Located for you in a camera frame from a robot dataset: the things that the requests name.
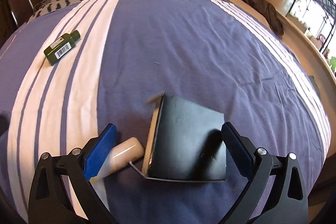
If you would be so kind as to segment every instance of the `bed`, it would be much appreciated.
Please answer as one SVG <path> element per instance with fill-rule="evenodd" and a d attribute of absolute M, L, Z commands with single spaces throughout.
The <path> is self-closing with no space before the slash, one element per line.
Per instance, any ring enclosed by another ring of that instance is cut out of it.
<path fill-rule="evenodd" d="M 145 146 L 153 111 L 145 101 L 163 90 L 223 112 L 256 147 L 294 152 L 310 192 L 330 145 L 328 117 L 294 54 L 255 17 L 229 0 L 48 5 L 0 49 L 0 115 L 9 122 L 0 186 L 23 219 L 43 152 L 67 154 L 109 122 L 120 142 L 135 136 Z M 43 50 L 73 30 L 81 34 L 76 47 L 50 66 Z M 147 181 L 124 168 L 93 186 L 120 223 L 205 224 L 218 223 L 246 182 L 228 156 L 222 183 Z"/>

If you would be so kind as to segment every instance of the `white tube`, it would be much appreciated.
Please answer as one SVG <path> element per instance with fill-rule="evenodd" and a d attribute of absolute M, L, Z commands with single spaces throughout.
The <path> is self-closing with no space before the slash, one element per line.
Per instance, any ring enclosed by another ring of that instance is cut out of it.
<path fill-rule="evenodd" d="M 112 148 L 104 161 L 98 175 L 91 178 L 94 183 L 108 175 L 124 168 L 130 161 L 140 159 L 144 155 L 144 148 L 137 138 L 132 137 Z"/>

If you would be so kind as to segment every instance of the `green bottle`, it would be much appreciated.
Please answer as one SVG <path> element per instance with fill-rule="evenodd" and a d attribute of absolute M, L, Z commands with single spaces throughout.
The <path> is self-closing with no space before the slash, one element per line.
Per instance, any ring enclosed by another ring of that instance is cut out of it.
<path fill-rule="evenodd" d="M 76 46 L 76 41 L 81 38 L 77 30 L 71 34 L 65 33 L 56 39 L 48 48 L 44 50 L 50 65 L 54 65 L 59 59 L 62 58 L 67 52 Z"/>

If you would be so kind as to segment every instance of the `blue gripper pad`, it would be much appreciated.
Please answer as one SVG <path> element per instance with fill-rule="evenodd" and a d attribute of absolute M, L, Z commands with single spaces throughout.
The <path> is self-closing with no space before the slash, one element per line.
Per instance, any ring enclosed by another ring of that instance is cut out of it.
<path fill-rule="evenodd" d="M 85 161 L 83 173 L 87 181 L 98 175 L 100 168 L 115 145 L 116 136 L 117 128 L 113 124 L 108 124 L 100 134 L 97 144 L 88 154 Z"/>

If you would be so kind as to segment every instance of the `screw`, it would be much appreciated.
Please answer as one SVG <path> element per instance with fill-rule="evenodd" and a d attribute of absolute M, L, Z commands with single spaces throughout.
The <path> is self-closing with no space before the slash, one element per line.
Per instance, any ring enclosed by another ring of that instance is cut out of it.
<path fill-rule="evenodd" d="M 292 160 L 296 160 L 296 155 L 294 153 L 289 153 L 289 157 L 292 159 Z"/>
<path fill-rule="evenodd" d="M 49 154 L 47 153 L 47 152 L 44 152 L 42 155 L 41 155 L 41 158 L 43 159 L 43 160 L 45 160 L 46 158 L 48 158 L 49 157 Z"/>
<path fill-rule="evenodd" d="M 80 152 L 81 152 L 81 149 L 80 149 L 80 148 L 74 148 L 74 149 L 72 150 L 72 155 L 78 155 Z"/>
<path fill-rule="evenodd" d="M 260 155 L 266 155 L 266 153 L 267 153 L 267 151 L 266 151 L 266 149 L 265 148 L 258 148 L 258 153 L 260 154 Z"/>

